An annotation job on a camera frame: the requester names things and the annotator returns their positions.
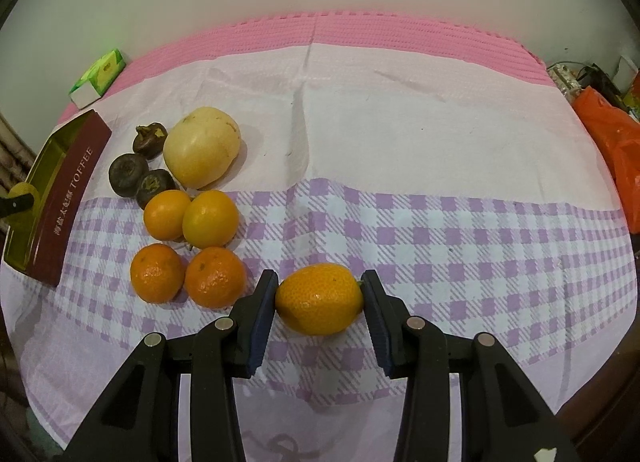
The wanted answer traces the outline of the dark mangosteen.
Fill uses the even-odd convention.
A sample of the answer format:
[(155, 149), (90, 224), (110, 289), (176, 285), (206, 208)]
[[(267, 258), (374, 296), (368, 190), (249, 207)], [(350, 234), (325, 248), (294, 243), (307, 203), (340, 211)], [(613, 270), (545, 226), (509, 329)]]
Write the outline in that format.
[(174, 178), (168, 170), (158, 168), (157, 170), (149, 170), (141, 177), (134, 197), (136, 198), (139, 208), (144, 210), (154, 196), (166, 190), (174, 190), (175, 188)]
[(151, 161), (163, 152), (168, 131), (157, 122), (136, 127), (137, 135), (132, 143), (132, 151)]
[(132, 198), (140, 179), (149, 171), (148, 161), (137, 153), (125, 153), (111, 162), (108, 181), (114, 193), (123, 198)]

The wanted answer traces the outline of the tangerine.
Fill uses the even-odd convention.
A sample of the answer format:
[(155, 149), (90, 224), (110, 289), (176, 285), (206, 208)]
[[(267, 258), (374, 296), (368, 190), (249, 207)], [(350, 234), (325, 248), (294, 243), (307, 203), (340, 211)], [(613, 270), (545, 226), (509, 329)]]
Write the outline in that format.
[(204, 248), (186, 267), (184, 288), (195, 304), (209, 309), (232, 306), (244, 293), (246, 272), (232, 251)]
[(168, 245), (145, 246), (130, 264), (134, 292), (147, 303), (165, 304), (173, 300), (183, 286), (186, 265)]

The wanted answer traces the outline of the dark mangosteen back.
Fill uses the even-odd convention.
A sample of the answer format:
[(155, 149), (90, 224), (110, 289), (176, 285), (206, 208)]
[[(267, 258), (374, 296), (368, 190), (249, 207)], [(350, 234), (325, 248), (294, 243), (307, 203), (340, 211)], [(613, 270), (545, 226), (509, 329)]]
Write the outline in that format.
[(168, 131), (157, 122), (136, 127), (137, 135), (132, 143), (132, 151), (151, 161), (163, 152)]

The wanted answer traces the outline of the lone orange kumquat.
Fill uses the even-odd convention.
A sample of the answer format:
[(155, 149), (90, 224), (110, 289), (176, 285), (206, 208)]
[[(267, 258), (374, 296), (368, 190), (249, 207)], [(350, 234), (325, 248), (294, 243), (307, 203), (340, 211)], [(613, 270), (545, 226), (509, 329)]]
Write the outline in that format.
[(297, 333), (328, 336), (346, 330), (363, 308), (360, 286), (344, 266), (314, 264), (293, 272), (281, 282), (276, 309)]

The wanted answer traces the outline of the yellow orange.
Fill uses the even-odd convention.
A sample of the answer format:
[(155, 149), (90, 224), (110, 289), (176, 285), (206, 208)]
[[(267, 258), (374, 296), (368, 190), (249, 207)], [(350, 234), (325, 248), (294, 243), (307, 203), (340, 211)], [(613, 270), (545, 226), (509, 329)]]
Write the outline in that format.
[(196, 196), (186, 208), (182, 233), (196, 248), (225, 246), (240, 226), (240, 212), (233, 200), (222, 191), (209, 190)]

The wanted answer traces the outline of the beige ribbed radiator pipes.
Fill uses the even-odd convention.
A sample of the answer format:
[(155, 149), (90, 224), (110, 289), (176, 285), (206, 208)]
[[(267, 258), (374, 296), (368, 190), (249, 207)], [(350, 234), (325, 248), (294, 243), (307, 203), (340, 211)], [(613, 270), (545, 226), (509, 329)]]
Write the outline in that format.
[(9, 189), (26, 180), (36, 156), (3, 116), (0, 116), (0, 141), (1, 183)]

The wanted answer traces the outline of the pink purple checkered tablecloth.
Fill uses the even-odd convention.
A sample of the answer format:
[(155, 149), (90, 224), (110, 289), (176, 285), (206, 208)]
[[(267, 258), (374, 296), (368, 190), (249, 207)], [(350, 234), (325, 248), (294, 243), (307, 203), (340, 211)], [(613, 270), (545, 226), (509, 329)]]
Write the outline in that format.
[(129, 266), (150, 242), (110, 163), (139, 124), (200, 107), (238, 123), (221, 189), (248, 278), (320, 262), (374, 269), (451, 334), (489, 331), (552, 409), (634, 321), (637, 278), (597, 146), (544, 63), (508, 38), (386, 14), (300, 14), (225, 26), (126, 67), (96, 112), (111, 138), (56, 288), (1, 271), (1, 306), (32, 411), (60, 444), (144, 334), (215, 318), (185, 296), (150, 305)]

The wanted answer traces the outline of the pale yellow pear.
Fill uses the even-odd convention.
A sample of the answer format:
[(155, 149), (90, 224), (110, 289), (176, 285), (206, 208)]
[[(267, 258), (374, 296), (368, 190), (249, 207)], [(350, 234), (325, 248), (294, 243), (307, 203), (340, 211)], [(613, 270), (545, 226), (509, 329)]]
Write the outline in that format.
[(201, 189), (226, 174), (240, 148), (235, 120), (216, 108), (200, 107), (169, 131), (163, 158), (180, 185)]

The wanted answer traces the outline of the background clutter pile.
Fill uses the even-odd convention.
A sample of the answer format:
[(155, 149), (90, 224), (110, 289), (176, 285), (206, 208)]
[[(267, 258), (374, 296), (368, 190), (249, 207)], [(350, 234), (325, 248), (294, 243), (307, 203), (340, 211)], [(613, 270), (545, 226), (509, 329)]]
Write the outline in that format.
[(638, 121), (639, 112), (624, 101), (623, 92), (600, 66), (579, 61), (561, 60), (547, 66), (547, 73), (568, 102), (573, 102), (587, 87), (601, 94), (612, 106)]

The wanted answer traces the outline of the green pear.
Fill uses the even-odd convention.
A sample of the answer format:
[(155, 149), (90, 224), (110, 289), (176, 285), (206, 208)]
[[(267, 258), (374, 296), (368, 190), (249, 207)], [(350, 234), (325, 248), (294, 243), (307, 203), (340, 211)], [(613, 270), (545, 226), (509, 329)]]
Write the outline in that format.
[(14, 185), (9, 193), (9, 198), (17, 198), (18, 196), (26, 196), (26, 194), (30, 194), (32, 196), (32, 207), (30, 208), (32, 211), (36, 212), (39, 210), (41, 196), (38, 190), (29, 182), (19, 182)]

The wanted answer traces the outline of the green white tissue box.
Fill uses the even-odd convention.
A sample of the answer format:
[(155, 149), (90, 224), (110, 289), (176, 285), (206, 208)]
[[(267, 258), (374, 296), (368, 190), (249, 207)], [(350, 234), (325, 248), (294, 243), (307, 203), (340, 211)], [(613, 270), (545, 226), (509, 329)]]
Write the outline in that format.
[(73, 84), (68, 92), (70, 101), (76, 108), (83, 109), (101, 99), (125, 66), (126, 62), (120, 50), (110, 50), (96, 60)]

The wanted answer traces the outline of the orange plastic bag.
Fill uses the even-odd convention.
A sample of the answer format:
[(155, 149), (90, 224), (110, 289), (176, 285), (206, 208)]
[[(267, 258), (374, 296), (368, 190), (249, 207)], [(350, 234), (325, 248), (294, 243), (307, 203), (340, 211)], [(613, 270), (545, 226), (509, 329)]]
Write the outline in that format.
[(614, 184), (629, 231), (639, 233), (639, 123), (612, 106), (592, 87), (584, 89), (572, 107), (596, 143)]

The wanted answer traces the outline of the gold toffee tin box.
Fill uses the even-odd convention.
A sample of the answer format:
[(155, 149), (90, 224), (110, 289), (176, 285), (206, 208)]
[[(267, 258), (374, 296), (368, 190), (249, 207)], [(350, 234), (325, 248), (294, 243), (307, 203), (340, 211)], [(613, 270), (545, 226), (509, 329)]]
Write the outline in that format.
[(4, 261), (47, 286), (61, 280), (64, 257), (80, 201), (112, 131), (89, 110), (56, 130), (27, 176), (40, 196), (34, 218), (11, 228)]

